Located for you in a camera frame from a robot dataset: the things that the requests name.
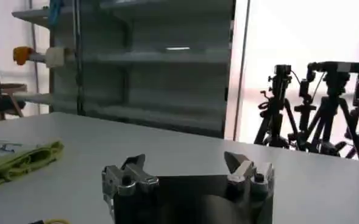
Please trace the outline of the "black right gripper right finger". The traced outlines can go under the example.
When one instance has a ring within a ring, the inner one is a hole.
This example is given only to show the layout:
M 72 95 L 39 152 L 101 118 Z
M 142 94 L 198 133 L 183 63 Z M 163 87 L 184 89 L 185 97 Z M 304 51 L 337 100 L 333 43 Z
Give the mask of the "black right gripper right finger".
M 227 181 L 242 187 L 249 181 L 256 194 L 274 192 L 274 165 L 269 162 L 255 163 L 247 156 L 233 152 L 224 152 L 224 159 L 229 169 Z

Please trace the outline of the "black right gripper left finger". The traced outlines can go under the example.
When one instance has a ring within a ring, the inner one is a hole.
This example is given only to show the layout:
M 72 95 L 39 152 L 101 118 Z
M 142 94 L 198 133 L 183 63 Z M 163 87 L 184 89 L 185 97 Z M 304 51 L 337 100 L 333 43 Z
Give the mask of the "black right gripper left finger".
M 139 154 L 126 158 L 120 167 L 105 166 L 101 172 L 103 195 L 131 196 L 138 187 L 142 193 L 150 193 L 156 189 L 160 184 L 159 179 L 143 170 L 145 161 L 146 155 Z

